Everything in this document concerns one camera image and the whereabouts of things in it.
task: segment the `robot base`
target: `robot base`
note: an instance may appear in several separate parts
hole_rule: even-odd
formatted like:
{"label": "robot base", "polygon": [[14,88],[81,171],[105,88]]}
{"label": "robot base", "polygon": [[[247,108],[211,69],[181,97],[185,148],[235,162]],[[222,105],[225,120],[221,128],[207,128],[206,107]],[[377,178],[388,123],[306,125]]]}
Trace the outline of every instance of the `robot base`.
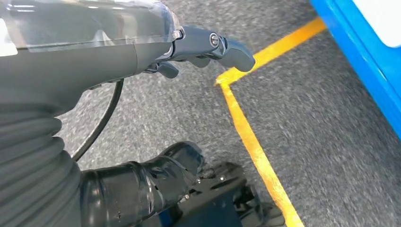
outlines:
{"label": "robot base", "polygon": [[204,169],[175,206],[138,227],[284,227],[274,203],[261,203],[243,169],[232,163]]}

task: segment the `black cable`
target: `black cable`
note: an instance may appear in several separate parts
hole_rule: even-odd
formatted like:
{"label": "black cable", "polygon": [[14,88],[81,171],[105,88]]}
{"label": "black cable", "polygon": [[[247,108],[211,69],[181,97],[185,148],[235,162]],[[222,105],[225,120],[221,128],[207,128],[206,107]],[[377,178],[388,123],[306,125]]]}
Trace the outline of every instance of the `black cable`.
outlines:
{"label": "black cable", "polygon": [[109,106],[107,107],[105,113],[102,116],[102,119],[99,121],[95,129],[93,129],[92,133],[86,138],[86,140],[81,144],[81,146],[73,153],[72,159],[74,161],[78,161],[85,152],[90,148],[90,146],[96,141],[97,137],[99,137],[100,133],[102,133],[103,129],[109,122],[113,112],[120,100],[122,87],[124,85],[124,79],[116,82],[113,92],[113,97],[109,102]]}

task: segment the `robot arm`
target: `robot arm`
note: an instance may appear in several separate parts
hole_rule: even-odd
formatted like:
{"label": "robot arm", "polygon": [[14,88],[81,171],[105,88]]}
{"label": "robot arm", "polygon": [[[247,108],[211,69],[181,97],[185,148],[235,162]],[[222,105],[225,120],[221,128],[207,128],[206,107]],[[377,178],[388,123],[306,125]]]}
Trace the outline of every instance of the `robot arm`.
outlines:
{"label": "robot arm", "polygon": [[195,145],[81,172],[52,137],[61,128],[54,117],[102,83],[142,72],[173,78],[169,61],[248,71],[251,53],[215,32],[178,26],[157,0],[0,3],[0,226],[119,227],[177,202],[203,163]]}

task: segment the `blue edge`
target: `blue edge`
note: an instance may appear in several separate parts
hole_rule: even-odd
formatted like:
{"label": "blue edge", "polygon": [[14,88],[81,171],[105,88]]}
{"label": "blue edge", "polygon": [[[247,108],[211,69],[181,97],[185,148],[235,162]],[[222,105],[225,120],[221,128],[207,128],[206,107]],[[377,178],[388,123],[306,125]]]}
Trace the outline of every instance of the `blue edge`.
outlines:
{"label": "blue edge", "polygon": [[354,71],[401,138],[401,99],[333,0],[310,1]]}
{"label": "blue edge", "polygon": [[168,209],[159,214],[159,219],[162,227],[170,227],[173,224],[173,220]]}

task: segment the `yellow floor marking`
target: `yellow floor marking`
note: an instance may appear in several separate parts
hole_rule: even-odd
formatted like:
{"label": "yellow floor marking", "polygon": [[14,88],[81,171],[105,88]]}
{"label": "yellow floor marking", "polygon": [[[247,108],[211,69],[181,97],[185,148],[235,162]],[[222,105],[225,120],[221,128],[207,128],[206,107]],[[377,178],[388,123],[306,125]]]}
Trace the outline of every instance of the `yellow floor marking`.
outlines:
{"label": "yellow floor marking", "polygon": [[279,178],[274,173],[266,154],[244,116],[241,107],[235,99],[230,86],[222,84],[221,89],[223,89],[224,98],[226,98],[228,108],[233,117],[234,126],[237,129],[245,148],[248,150],[259,175],[262,177],[270,196],[273,198],[278,208],[283,212],[287,227],[304,227],[304,224],[296,213],[294,206],[280,183]]}
{"label": "yellow floor marking", "polygon": [[[304,41],[323,31],[325,28],[326,27],[324,23],[319,17],[312,20],[293,33],[285,36],[284,38],[255,54],[254,58],[256,59],[256,64],[250,72],[257,70],[271,60],[300,45]],[[239,80],[241,77],[249,74],[250,72],[240,72],[236,69],[229,69],[216,79],[216,84],[221,85],[224,98],[227,101],[228,108],[231,116],[233,117],[234,126],[241,137],[245,148],[251,156],[259,175],[262,177],[269,194],[272,196],[276,205],[283,212],[287,227],[304,227],[304,224],[294,209],[294,206],[281,185],[279,178],[271,167],[271,164],[267,159],[258,139],[256,138],[255,133],[252,131],[249,122],[244,116],[241,107],[239,106],[233,92],[230,89],[230,84]]]}
{"label": "yellow floor marking", "polygon": [[251,71],[241,72],[235,68],[231,68],[221,74],[219,77],[217,77],[216,84],[232,84],[233,82],[239,80],[241,77],[257,70],[271,60],[279,57],[285,52],[310,39],[314,35],[323,31],[325,28],[326,26],[324,25],[323,21],[320,19],[320,17],[317,17],[316,19],[300,27],[296,31],[288,34],[287,36],[283,37],[282,39],[255,54],[253,57],[256,59],[256,63]]}

